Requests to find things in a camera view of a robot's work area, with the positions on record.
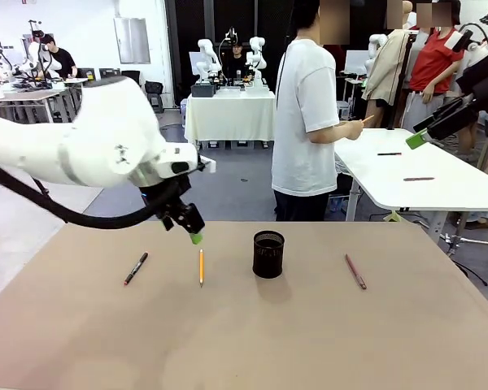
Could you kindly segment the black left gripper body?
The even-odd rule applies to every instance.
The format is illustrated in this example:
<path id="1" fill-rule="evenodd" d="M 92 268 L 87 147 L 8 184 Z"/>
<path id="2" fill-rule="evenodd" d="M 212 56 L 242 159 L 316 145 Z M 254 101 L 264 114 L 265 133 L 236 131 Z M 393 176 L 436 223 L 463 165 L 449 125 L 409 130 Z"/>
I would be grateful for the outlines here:
<path id="1" fill-rule="evenodd" d="M 147 206 L 158 203 L 154 209 L 154 216 L 162 219 L 168 214 L 177 214 L 187 207 L 181 200 L 181 196 L 190 188 L 188 177 L 172 177 L 155 185 L 140 187 L 140 192 Z"/>

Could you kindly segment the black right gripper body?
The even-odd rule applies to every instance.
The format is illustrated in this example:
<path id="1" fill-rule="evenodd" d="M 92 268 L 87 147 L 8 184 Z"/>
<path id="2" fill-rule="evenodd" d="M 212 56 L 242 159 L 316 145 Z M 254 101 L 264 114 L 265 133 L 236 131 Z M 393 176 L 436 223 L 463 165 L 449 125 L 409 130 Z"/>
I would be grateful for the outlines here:
<path id="1" fill-rule="evenodd" d="M 488 55 L 466 67 L 456 83 L 467 107 L 488 109 Z"/>

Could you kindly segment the person's right hand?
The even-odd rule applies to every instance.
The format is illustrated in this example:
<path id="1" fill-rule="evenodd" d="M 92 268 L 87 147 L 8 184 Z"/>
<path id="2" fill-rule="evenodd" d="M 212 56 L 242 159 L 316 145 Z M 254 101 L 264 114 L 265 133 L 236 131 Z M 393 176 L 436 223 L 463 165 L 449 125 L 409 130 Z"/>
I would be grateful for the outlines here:
<path id="1" fill-rule="evenodd" d="M 346 121 L 342 122 L 342 126 L 344 127 L 344 137 L 355 141 L 360 137 L 364 129 L 364 122 L 362 120 Z"/>

